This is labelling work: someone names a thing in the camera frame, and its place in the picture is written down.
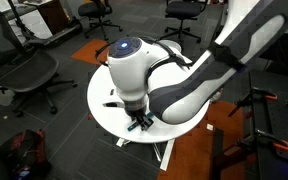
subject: table leg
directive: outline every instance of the table leg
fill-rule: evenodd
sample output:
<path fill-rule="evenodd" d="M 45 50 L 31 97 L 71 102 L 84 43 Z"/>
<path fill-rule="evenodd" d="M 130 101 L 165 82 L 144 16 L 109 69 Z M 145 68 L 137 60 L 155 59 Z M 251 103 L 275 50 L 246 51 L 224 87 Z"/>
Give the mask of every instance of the table leg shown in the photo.
<path fill-rule="evenodd" d="M 123 141 L 123 146 L 126 146 L 128 143 L 130 143 L 131 141 L 129 141 L 129 140 L 124 140 Z"/>
<path fill-rule="evenodd" d="M 157 157 L 157 161 L 158 161 L 158 162 L 161 162 L 161 161 L 162 161 L 162 158 L 161 158 L 160 150 L 157 148 L 157 146 L 156 146 L 155 143 L 153 143 L 152 145 L 153 145 L 153 148 L 154 148 L 156 157 Z"/>

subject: office chair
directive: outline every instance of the office chair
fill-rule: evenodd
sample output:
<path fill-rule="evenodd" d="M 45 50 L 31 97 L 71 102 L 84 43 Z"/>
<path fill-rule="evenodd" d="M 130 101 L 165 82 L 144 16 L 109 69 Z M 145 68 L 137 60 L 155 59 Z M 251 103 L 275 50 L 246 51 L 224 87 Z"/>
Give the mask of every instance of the office chair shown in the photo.
<path fill-rule="evenodd" d="M 98 22 L 96 23 L 90 22 L 90 29 L 85 32 L 85 38 L 89 38 L 89 32 L 93 31 L 98 27 L 101 27 L 101 30 L 104 34 L 104 39 L 107 41 L 108 37 L 106 36 L 103 26 L 118 27 L 120 32 L 123 31 L 121 26 L 112 24 L 110 20 L 102 21 L 101 19 L 101 17 L 112 14 L 113 12 L 112 6 L 109 4 L 108 0 L 91 1 L 92 2 L 85 3 L 78 8 L 78 14 L 80 16 L 87 16 L 90 21 L 92 20 L 92 18 L 98 19 Z"/>
<path fill-rule="evenodd" d="M 182 34 L 191 36 L 196 38 L 196 42 L 200 43 L 201 38 L 189 33 L 190 28 L 183 28 L 183 21 L 184 20 L 197 20 L 197 16 L 203 12 L 207 5 L 207 0 L 204 2 L 199 2 L 199 0 L 183 0 L 183 1 L 173 1 L 169 2 L 169 0 L 166 1 L 166 18 L 177 18 L 181 21 L 180 27 L 173 28 L 173 27 L 166 27 L 165 32 L 167 33 L 169 30 L 172 30 L 174 32 L 164 35 L 160 37 L 160 39 L 165 39 L 167 37 L 173 36 L 178 34 L 178 39 L 181 40 Z"/>
<path fill-rule="evenodd" d="M 26 50 L 22 46 L 0 12 L 0 90 L 12 90 L 16 97 L 22 97 L 13 110 L 17 117 L 23 116 L 21 107 L 38 92 L 44 94 L 51 106 L 50 113 L 55 114 L 57 108 L 47 88 L 64 83 L 77 87 L 74 80 L 54 82 L 59 62 L 43 51 L 31 49 Z"/>

